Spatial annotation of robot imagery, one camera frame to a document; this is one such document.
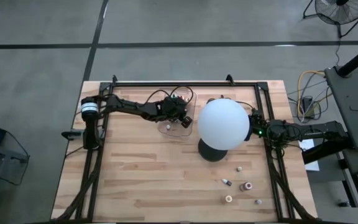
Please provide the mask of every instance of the fan guard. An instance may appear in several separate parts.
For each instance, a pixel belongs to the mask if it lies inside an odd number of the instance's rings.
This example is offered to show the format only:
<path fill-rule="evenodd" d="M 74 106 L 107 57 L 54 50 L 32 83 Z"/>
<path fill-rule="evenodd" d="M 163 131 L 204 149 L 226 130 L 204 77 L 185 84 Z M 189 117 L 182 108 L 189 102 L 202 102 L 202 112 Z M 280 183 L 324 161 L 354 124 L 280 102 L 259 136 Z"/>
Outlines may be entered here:
<path fill-rule="evenodd" d="M 315 0 L 318 17 L 334 25 L 343 25 L 358 19 L 358 0 Z"/>

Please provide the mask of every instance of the black lamp base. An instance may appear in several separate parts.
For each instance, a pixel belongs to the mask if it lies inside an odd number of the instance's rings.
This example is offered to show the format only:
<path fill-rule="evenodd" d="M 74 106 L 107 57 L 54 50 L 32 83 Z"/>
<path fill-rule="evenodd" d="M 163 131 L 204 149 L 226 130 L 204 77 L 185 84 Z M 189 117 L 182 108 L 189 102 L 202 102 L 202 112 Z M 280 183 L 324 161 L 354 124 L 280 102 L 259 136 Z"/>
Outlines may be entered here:
<path fill-rule="evenodd" d="M 202 139 L 198 142 L 198 152 L 205 160 L 210 162 L 220 161 L 227 154 L 227 150 L 217 150 L 209 147 Z"/>

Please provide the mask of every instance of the white label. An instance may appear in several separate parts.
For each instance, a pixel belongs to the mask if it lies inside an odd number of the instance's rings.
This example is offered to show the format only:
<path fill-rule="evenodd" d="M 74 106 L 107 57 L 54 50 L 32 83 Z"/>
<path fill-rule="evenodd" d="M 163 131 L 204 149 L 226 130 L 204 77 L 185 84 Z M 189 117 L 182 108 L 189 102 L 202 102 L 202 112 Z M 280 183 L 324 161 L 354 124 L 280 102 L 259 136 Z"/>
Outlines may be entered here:
<path fill-rule="evenodd" d="M 84 103 L 83 105 L 81 105 L 81 112 L 89 110 L 98 112 L 98 105 L 96 103 Z"/>

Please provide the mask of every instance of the lamp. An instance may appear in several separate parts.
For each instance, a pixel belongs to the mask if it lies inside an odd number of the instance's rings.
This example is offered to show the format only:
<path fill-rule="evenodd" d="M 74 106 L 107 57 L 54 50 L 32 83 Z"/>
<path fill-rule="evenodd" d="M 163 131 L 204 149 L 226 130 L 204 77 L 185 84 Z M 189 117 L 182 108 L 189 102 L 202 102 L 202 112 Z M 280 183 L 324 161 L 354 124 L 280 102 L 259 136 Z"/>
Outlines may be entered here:
<path fill-rule="evenodd" d="M 198 116 L 198 152 L 207 161 L 220 161 L 227 150 L 246 139 L 249 128 L 248 114 L 239 103 L 230 99 L 210 101 Z"/>

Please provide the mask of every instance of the paper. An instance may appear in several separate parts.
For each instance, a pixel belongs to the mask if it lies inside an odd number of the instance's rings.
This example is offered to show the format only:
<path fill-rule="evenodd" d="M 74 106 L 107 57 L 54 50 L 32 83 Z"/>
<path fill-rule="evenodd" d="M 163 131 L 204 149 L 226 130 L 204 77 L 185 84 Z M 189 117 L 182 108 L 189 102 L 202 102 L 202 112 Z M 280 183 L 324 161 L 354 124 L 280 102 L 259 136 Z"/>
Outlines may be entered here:
<path fill-rule="evenodd" d="M 308 149 L 311 149 L 312 147 L 314 147 L 313 139 L 307 139 L 307 140 L 303 140 L 302 142 L 301 141 L 298 141 L 298 142 L 299 142 L 299 147 L 301 147 L 304 151 L 307 151 Z M 309 170 L 309 171 L 320 171 L 317 161 L 310 162 L 309 164 L 306 164 L 305 168 L 306 168 L 306 170 Z"/>

